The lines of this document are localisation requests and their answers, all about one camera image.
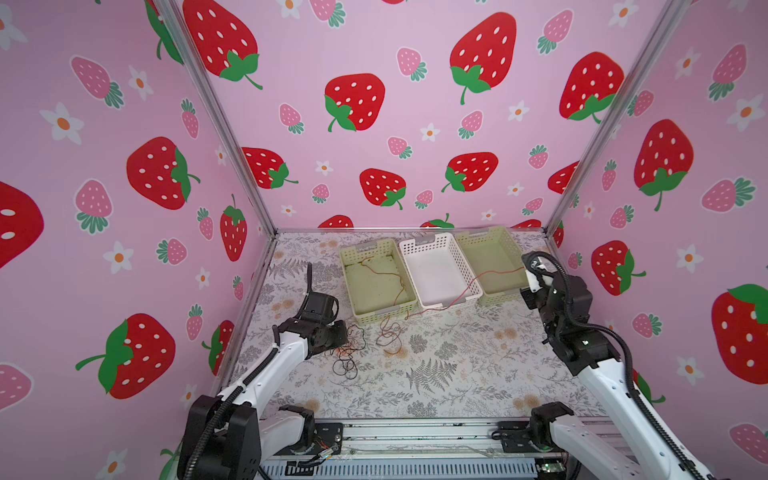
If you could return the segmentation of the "green perforated basket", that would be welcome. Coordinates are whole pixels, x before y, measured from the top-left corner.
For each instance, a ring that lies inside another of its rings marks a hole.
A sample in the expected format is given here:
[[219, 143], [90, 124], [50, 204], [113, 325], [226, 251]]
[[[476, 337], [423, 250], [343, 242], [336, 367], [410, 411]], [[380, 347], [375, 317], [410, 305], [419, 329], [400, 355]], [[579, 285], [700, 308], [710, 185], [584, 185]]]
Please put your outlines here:
[[405, 319], [418, 296], [394, 239], [344, 247], [339, 252], [353, 315], [362, 326]]
[[521, 250], [509, 231], [494, 226], [479, 231], [463, 231], [455, 236], [470, 267], [478, 276], [483, 295], [482, 306], [514, 300], [521, 289], [528, 288], [527, 270]]

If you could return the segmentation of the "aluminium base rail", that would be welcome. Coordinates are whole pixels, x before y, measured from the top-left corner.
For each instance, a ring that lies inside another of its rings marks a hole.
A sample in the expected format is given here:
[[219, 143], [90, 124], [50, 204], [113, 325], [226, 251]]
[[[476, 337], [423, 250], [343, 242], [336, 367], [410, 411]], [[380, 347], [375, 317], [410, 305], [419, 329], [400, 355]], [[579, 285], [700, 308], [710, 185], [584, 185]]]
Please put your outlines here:
[[564, 416], [535, 442], [527, 419], [314, 421], [284, 411], [233, 419], [208, 440], [193, 427], [180, 479], [652, 479], [654, 473], [588, 422]]

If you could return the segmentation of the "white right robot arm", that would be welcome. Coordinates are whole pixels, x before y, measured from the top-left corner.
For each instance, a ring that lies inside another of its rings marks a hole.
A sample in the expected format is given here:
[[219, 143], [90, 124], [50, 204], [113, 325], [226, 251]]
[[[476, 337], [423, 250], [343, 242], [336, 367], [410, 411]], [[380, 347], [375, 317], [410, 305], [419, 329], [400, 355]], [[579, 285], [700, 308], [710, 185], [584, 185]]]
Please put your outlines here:
[[544, 251], [523, 255], [521, 296], [539, 313], [555, 355], [602, 405], [626, 442], [625, 455], [593, 434], [561, 402], [536, 407], [527, 428], [538, 449], [559, 448], [598, 479], [710, 479], [712, 473], [672, 432], [634, 381], [631, 350], [609, 328], [592, 324], [592, 295]]

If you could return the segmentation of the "left green perforated basket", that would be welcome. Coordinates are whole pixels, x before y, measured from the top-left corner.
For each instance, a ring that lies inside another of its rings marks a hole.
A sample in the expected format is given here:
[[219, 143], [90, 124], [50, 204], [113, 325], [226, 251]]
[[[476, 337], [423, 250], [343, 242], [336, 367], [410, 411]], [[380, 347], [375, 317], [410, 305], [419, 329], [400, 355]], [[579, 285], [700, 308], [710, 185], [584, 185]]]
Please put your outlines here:
[[353, 315], [362, 326], [405, 319], [418, 296], [394, 239], [344, 247], [339, 252]]

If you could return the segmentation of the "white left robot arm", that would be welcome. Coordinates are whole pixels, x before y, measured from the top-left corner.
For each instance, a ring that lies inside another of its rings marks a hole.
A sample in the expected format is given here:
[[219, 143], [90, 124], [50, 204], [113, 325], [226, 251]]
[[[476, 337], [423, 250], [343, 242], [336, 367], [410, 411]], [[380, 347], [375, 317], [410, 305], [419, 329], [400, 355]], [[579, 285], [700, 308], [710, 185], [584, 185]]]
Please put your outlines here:
[[267, 479], [263, 461], [285, 448], [308, 450], [315, 445], [312, 410], [286, 405], [263, 418], [267, 403], [304, 361], [348, 342], [339, 320], [339, 301], [312, 288], [297, 313], [272, 327], [273, 343], [236, 381], [215, 396], [203, 395], [192, 405], [180, 445], [179, 479]]

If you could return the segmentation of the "right green perforated basket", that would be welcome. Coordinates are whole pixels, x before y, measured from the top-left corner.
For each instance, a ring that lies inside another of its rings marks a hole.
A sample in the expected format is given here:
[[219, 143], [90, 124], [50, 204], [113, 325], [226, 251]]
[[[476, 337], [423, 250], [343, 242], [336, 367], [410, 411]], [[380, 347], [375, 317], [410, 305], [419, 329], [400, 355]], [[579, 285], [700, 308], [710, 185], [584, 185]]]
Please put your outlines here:
[[463, 231], [455, 236], [470, 267], [478, 276], [483, 295], [482, 306], [514, 300], [521, 289], [528, 288], [527, 270], [521, 250], [509, 231], [494, 226], [479, 231]]

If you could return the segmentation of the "white perforated basket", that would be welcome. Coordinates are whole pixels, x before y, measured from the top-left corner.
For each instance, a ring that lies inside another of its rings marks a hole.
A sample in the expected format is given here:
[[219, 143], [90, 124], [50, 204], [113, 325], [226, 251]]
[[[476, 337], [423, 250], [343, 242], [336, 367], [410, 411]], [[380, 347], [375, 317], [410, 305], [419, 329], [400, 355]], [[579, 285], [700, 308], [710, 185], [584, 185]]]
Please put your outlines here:
[[450, 309], [477, 301], [477, 278], [451, 233], [398, 242], [400, 254], [423, 310]]

